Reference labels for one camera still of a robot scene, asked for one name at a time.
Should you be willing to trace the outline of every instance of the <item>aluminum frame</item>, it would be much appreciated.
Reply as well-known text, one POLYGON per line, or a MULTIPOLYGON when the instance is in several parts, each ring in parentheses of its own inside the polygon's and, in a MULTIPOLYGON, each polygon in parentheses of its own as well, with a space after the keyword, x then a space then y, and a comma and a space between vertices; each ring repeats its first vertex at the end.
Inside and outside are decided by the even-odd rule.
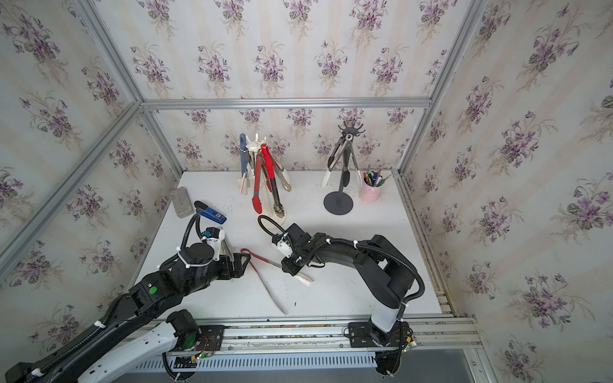
POLYGON ((145 100, 145 110, 285 109, 285 108, 427 108, 429 97, 334 97, 287 99, 145 100))
POLYGON ((415 134, 413 134, 413 139, 409 142, 409 147, 404 154, 400 165, 400 173, 403 176, 406 175, 408 169, 410 168, 410 164, 417 155, 417 151, 421 146, 421 143, 426 137, 425 133, 428 130, 428 125, 430 124, 434 114, 440 108, 445 91, 453 82, 455 72, 462 61, 464 52, 468 49, 468 46, 473 38, 474 30, 481 22, 481 15, 483 14, 487 3, 488 0, 472 0, 470 3, 468 11, 464 16, 464 20, 462 20, 460 29, 458 30, 458 33, 454 39, 454 43, 451 45, 450 52, 448 53, 449 56, 447 56, 447 61, 441 69, 441 72, 438 75, 438 80, 434 85, 432 96, 430 98, 432 102, 430 108, 428 108, 426 113, 422 115, 422 118, 417 125, 417 129, 415 130, 415 134))
POLYGON ((40 233, 51 223, 62 210, 64 202, 87 179, 95 166, 107 155, 108 148, 126 131, 136 118, 142 107, 138 102, 131 103, 123 113, 111 124, 107 131, 93 148, 83 157, 64 181, 50 194, 46 201, 40 203, 40 208, 21 228, 13 240, 0 252, 0 281, 15 268, 21 260, 23 251, 28 248, 40 233))

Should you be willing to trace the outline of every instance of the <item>pen cup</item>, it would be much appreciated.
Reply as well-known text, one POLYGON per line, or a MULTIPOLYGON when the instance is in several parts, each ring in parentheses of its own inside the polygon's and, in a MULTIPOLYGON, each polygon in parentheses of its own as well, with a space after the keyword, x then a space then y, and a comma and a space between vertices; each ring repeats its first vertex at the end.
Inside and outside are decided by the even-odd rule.
POLYGON ((381 185, 378 188, 374 188, 373 186, 369 186, 364 179, 362 179, 362 187, 360 188, 360 200, 365 203, 375 203, 379 199, 379 195, 381 194, 381 185))

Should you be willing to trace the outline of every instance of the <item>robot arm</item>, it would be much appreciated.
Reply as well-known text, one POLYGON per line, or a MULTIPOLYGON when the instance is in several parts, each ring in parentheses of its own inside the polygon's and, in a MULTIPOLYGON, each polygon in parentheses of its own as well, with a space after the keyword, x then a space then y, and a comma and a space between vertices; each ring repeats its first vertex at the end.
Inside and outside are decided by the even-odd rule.
MULTIPOLYGON (((112 301, 100 320, 64 347, 36 363, 17 363, 11 367, 6 372, 7 383, 80 382, 81 374, 120 341, 179 305, 183 297, 207 288, 216 279, 243 276, 249 255, 228 254, 215 261, 215 251, 206 243, 186 247, 191 227, 199 217, 199 214, 192 217, 178 253, 164 261, 158 271, 147 274, 128 293, 112 301)), ((175 337, 198 329, 185 310, 169 315, 168 322, 175 329, 175 337)))
POLYGON ((262 228, 273 237, 273 244, 286 255, 281 261, 286 273, 296 275, 311 262, 333 262, 355 268, 377 299, 375 312, 368 323, 370 336, 380 346, 389 344, 406 304, 425 291, 415 266, 400 251, 381 235, 375 235, 371 240, 349 241, 324 233, 311 236, 296 224, 287 230, 277 225, 283 235, 275 235, 264 228, 262 219, 272 220, 266 216, 258 217, 262 228), (379 263, 384 259, 387 265, 381 268, 379 263), (418 291, 405 296, 414 281, 419 286, 418 291))

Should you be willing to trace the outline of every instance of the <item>white zip tie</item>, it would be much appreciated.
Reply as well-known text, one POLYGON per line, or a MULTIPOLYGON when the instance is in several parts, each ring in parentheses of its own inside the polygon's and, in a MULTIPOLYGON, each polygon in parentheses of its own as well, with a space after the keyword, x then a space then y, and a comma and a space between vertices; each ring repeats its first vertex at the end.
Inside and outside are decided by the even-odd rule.
POLYGON ((45 373, 43 373, 40 368, 35 368, 32 370, 31 374, 38 377, 45 376, 45 373))
POLYGON ((184 260, 184 259, 183 259, 183 257, 181 256, 181 252, 177 252, 177 255, 179 256, 179 259, 180 259, 180 260, 181 260, 181 261, 182 261, 182 262, 185 264, 185 268, 190 268, 190 267, 204 267, 204 266, 207 266, 208 264, 210 264, 210 263, 211 263, 211 262, 209 261, 209 262, 207 262, 207 263, 205 263, 205 264, 203 264, 203 265, 191 265, 191 264, 189 264, 189 263, 185 262, 185 260, 184 260))

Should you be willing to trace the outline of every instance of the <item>black utensil stand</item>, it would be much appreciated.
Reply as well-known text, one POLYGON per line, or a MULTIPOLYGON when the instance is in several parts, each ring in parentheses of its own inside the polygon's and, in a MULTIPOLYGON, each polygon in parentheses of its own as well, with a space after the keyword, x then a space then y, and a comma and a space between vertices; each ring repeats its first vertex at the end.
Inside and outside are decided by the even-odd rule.
MULTIPOLYGON (((349 166, 349 153, 347 153, 349 148, 346 148, 343 152, 343 169, 348 168, 349 166)), ((349 194, 343 192, 343 188, 349 184, 349 177, 345 177, 345 171, 343 171, 343 175, 341 176, 341 180, 338 185, 338 191, 328 193, 326 197, 324 197, 324 207, 327 211, 335 214, 337 216, 342 216, 351 211, 353 209, 353 199, 349 196, 349 194)))
POLYGON ((343 150, 341 154, 343 156, 343 172, 341 174, 341 179, 338 185, 338 191, 328 193, 324 197, 324 207, 326 208, 326 210, 337 216, 345 215, 353 209, 353 199, 351 199, 351 197, 347 193, 343 192, 343 188, 349 185, 349 157, 353 157, 353 163, 356 167, 356 170, 358 170, 356 156, 353 152, 352 139, 353 137, 356 137, 364 132, 359 131, 362 125, 360 125, 360 127, 356 129, 353 127, 353 125, 348 126, 345 122, 343 122, 343 124, 345 125, 344 129, 339 126, 342 131, 342 136, 337 143, 335 151, 332 153, 328 161, 328 166, 333 164, 332 168, 334 168, 336 166, 336 161, 334 160, 340 154, 336 153, 336 151, 339 150, 339 148, 343 150))

